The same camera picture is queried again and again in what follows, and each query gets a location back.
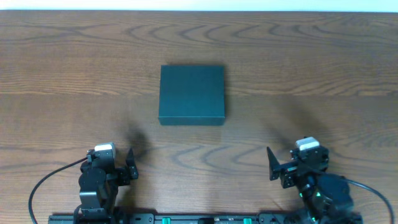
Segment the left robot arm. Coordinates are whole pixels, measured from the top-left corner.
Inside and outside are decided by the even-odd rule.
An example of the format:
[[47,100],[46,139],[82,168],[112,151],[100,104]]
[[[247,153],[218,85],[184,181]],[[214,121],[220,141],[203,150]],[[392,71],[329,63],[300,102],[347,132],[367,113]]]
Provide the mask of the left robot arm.
[[113,149],[89,150],[82,163],[80,186],[81,204],[75,209],[73,223],[118,223],[124,215],[115,207],[120,186],[129,185],[139,176],[133,150],[126,156],[126,165],[116,167]]

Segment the black gift box with lid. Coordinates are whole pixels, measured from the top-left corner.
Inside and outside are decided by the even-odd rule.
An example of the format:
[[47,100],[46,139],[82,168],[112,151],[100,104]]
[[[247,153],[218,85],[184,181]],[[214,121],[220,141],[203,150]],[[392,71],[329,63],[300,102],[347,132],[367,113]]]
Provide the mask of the black gift box with lid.
[[224,99],[223,66],[161,66],[161,125],[222,126],[226,119]]

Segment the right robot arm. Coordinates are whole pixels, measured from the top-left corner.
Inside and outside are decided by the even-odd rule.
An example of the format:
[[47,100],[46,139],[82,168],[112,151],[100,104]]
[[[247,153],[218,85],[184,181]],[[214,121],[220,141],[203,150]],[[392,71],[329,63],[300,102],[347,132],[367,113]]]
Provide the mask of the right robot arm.
[[296,187],[304,208],[285,216],[284,223],[356,223],[353,199],[342,177],[327,174],[329,150],[315,146],[291,152],[292,161],[281,164],[267,148],[269,179],[280,179],[284,189]]

